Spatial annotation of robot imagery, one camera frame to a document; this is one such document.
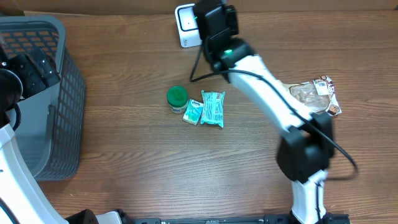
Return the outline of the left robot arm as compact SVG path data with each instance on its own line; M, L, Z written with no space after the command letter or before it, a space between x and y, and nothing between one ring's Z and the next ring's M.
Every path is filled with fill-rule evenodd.
M7 111L17 108L23 93L23 83L10 67L1 51L1 223L132 223L121 209L102 215L86 209L63 218L53 208L21 156L15 135L19 121L10 125Z

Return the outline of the white barcode scanner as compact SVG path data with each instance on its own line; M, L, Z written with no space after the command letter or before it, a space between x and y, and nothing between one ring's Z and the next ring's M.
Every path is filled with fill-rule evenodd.
M175 18L177 22L180 45L183 48L196 47L201 45L201 38L198 31L196 17L193 13L194 3L176 7Z

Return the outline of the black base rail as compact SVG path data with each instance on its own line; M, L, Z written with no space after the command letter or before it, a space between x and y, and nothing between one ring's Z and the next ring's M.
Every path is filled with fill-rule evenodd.
M263 217L206 218L206 219L159 219L135 218L134 224L288 224L295 223L289 215L264 215Z

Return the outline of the teal wipes packet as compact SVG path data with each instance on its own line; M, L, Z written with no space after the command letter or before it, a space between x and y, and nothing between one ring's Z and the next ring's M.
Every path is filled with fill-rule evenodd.
M203 99L203 111L200 124L214 124L224 128L224 96L225 92L201 91Z

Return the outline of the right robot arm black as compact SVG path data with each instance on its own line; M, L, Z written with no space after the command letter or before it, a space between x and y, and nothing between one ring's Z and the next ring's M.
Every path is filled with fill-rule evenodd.
M262 58L237 38L235 8L202 0L193 6L206 61L252 100L280 134L277 164L291 180L294 223L326 223L323 186L334 155L333 126L327 113L316 114L294 98L270 73Z

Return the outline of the grey plastic basket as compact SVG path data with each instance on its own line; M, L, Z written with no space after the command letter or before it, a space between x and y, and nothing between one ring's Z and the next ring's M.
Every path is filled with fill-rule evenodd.
M1 18L1 47L10 58L40 47L56 64L60 82L7 111L22 157L35 180L63 180L79 166L86 84L66 47L63 24L52 16Z

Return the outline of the green lid jar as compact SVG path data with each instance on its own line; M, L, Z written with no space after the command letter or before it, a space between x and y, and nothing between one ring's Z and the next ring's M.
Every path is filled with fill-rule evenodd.
M167 102L173 113L184 113L188 106L188 101L188 93L182 86L173 86L167 92Z

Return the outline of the beige snack pouch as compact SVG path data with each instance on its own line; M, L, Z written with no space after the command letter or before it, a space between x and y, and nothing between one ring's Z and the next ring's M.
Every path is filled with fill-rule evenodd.
M279 83L299 102L309 107L315 113L326 112L331 116L342 113L335 94L333 80L322 76L309 82L286 84Z

